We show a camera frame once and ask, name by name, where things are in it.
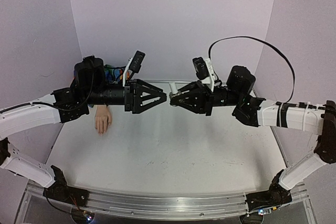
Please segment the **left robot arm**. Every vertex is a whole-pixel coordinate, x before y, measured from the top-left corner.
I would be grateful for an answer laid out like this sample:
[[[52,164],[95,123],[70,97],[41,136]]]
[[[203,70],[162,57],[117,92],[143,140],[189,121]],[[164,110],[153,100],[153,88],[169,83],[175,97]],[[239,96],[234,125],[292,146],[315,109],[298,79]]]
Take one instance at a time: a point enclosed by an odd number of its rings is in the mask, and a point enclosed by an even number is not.
[[[89,105],[122,105],[126,112],[140,114],[167,100],[162,89],[132,79],[126,72],[121,83],[107,83],[103,60],[95,56],[77,63],[74,76],[68,88],[1,110],[1,168],[40,184],[59,201],[71,196],[62,170],[21,154],[9,142],[9,136],[42,125],[74,121],[89,114]]]

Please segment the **glitter nail polish bottle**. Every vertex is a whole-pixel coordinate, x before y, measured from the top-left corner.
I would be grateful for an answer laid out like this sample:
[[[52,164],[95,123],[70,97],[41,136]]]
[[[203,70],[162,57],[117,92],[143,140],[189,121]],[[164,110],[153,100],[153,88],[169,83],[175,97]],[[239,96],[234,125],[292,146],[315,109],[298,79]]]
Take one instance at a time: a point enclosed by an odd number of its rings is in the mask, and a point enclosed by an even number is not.
[[[169,94],[169,98],[171,100],[182,99],[183,98],[183,94],[181,93],[181,91],[177,91],[177,92],[171,91],[170,94]]]

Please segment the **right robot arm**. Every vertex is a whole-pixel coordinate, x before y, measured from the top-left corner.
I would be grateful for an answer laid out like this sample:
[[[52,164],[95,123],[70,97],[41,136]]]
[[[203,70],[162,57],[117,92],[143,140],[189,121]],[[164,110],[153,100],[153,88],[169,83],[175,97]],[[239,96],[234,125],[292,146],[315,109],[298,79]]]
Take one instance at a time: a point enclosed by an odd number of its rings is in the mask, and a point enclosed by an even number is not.
[[[243,66],[234,66],[224,87],[210,87],[207,77],[177,88],[170,83],[170,104],[210,116],[214,107],[233,106],[232,115],[246,126],[274,126],[316,135],[317,145],[300,161],[281,170],[268,190],[246,195],[248,211],[279,207],[292,201],[296,184],[326,164],[335,163],[335,102],[323,105],[282,103],[250,95],[256,78]]]

